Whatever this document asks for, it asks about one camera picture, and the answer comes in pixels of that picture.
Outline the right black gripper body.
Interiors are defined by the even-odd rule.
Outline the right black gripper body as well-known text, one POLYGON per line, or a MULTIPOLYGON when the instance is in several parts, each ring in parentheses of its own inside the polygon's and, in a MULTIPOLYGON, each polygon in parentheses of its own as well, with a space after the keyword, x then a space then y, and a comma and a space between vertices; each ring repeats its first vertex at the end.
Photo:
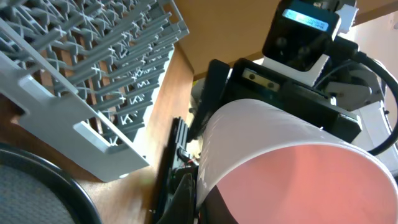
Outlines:
POLYGON ((363 130, 360 117, 336 106, 334 97, 245 58, 234 64, 223 93, 224 104, 240 99, 268 103, 346 142, 363 130))

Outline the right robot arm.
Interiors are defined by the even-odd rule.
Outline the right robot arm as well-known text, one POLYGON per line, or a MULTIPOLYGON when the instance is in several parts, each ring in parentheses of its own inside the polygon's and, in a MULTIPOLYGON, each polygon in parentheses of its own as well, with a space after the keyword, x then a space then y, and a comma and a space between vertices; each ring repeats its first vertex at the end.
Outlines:
POLYGON ((221 95, 220 104, 240 98, 268 100, 366 151, 380 145, 392 132, 375 74, 353 62, 328 69, 312 89, 275 84, 248 68, 222 72, 213 83, 202 78, 193 84, 192 97, 197 105, 216 93, 221 95))

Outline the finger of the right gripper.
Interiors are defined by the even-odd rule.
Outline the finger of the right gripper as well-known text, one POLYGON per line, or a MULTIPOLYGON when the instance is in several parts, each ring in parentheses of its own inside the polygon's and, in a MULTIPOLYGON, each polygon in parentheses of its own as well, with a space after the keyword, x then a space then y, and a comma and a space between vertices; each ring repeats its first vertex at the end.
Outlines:
POLYGON ((209 63, 197 113, 188 130, 187 142, 191 142, 204 132, 207 122, 217 110, 229 70, 228 64, 217 59, 209 63))

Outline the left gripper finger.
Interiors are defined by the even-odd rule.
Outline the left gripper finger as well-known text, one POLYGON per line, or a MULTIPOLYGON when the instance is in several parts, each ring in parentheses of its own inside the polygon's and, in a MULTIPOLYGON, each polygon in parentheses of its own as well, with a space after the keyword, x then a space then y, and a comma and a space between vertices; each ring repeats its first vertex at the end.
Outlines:
POLYGON ((195 183, 191 174, 185 174, 174 198, 157 224, 193 224, 195 183))

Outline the grey dishwasher rack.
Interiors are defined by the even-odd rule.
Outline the grey dishwasher rack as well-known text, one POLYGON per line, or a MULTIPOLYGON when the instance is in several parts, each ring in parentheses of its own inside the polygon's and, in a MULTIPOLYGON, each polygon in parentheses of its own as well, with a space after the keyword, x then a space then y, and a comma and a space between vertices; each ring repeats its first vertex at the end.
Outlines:
POLYGON ((1 93, 19 125, 100 180, 149 166, 146 126, 174 45, 173 0, 1 2, 1 93))

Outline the pink cup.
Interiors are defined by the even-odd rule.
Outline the pink cup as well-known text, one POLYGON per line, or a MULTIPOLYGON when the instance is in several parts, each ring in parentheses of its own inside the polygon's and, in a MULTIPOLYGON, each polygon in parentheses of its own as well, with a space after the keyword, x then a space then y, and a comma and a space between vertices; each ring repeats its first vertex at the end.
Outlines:
POLYGON ((228 223, 396 223, 397 184, 365 150, 265 102, 230 102, 203 135, 197 205, 228 223))

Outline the round black serving tray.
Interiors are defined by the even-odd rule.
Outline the round black serving tray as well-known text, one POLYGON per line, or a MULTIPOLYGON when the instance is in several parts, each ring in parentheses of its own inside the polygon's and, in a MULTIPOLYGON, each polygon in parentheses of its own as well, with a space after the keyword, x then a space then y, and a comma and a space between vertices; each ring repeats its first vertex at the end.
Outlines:
POLYGON ((53 163, 1 144, 1 224, 101 223, 83 188, 53 163))

